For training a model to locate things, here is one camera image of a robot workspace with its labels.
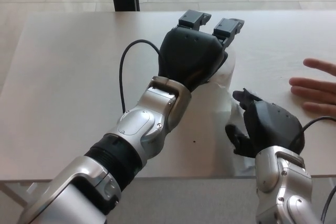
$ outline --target metal joint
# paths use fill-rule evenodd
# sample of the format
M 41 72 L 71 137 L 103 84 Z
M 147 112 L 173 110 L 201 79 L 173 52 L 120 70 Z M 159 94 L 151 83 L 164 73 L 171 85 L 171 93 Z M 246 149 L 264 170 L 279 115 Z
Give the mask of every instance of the metal joint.
M 170 132 L 182 119 L 182 116 L 191 100 L 191 93 L 181 83 L 162 76 L 154 76 L 149 84 L 149 87 L 158 87 L 168 92 L 172 92 L 176 96 L 176 101 L 173 104 L 167 118 L 167 127 Z

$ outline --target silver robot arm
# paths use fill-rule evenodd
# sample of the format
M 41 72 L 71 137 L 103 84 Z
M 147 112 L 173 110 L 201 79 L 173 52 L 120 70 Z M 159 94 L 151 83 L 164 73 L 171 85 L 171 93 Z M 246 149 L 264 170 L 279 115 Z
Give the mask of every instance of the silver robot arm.
M 153 77 L 138 104 L 57 175 L 24 209 L 18 224 L 104 224 L 124 188 L 162 150 L 190 99 L 182 84 Z
M 311 207 L 312 180 L 303 158 L 280 146 L 256 156 L 258 224 L 322 223 Z

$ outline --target robotic hand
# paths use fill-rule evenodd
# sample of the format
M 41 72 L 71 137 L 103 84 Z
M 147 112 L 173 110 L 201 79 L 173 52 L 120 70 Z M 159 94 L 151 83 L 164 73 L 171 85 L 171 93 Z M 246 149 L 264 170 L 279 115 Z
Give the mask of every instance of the robotic hand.
M 24 209 L 19 224 L 103 224 L 121 192 L 163 148 L 181 120 L 191 92 L 221 67 L 226 47 L 244 22 L 222 19 L 212 35 L 201 25 L 211 15 L 189 10 L 164 38 L 159 76 L 137 105 L 126 111 L 104 137 L 77 157 Z
M 259 197 L 256 222 L 321 223 L 311 208 L 312 180 L 299 156 L 305 139 L 299 120 L 246 89 L 234 91 L 233 97 L 245 110 L 249 137 L 232 124 L 225 131 L 235 154 L 255 158 Z

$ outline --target human finger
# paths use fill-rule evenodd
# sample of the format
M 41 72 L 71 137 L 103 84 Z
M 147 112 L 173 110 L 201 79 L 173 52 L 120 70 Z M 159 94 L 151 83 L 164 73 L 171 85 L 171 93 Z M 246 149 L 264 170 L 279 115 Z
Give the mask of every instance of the human finger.
M 303 61 L 303 64 L 306 67 L 315 68 L 323 72 L 329 73 L 333 76 L 336 76 L 336 65 L 331 62 L 313 58 L 307 58 Z
M 318 104 L 314 102 L 305 102 L 303 103 L 302 108 L 306 111 L 316 114 L 336 116 L 336 106 L 332 104 Z
M 336 94 L 336 83 L 329 81 L 319 81 L 302 77 L 293 77 L 289 79 L 292 86 L 300 86 L 308 89 L 316 89 Z
M 336 104 L 336 95 L 320 90 L 307 89 L 299 86 L 292 86 L 290 91 L 302 98 L 319 101 L 322 103 Z

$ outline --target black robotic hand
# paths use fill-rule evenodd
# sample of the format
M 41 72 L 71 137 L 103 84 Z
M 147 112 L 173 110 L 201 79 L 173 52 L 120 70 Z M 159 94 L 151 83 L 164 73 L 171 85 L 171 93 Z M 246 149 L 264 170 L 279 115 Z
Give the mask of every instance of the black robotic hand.
M 245 110 L 245 136 L 237 126 L 228 124 L 226 134 L 235 146 L 237 155 L 255 158 L 265 148 L 281 146 L 300 154 L 304 147 L 304 134 L 294 142 L 294 138 L 302 130 L 299 120 L 284 108 L 269 103 L 251 94 L 246 89 L 234 91 L 233 97 Z
M 244 25 L 240 19 L 223 18 L 213 34 L 199 31 L 210 14 L 188 10 L 165 36 L 159 58 L 159 76 L 175 80 L 194 91 L 222 66 L 228 55 L 225 49 Z

